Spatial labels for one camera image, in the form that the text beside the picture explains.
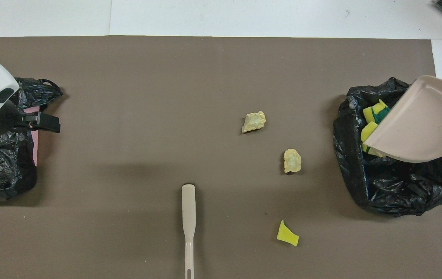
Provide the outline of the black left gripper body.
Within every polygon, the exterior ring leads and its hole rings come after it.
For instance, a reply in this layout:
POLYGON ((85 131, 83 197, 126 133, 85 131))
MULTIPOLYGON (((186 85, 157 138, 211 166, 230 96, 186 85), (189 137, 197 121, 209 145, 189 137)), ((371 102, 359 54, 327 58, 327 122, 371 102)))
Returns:
POLYGON ((31 113, 26 113, 17 109, 17 107, 10 108, 10 131, 28 131, 30 130, 31 113))

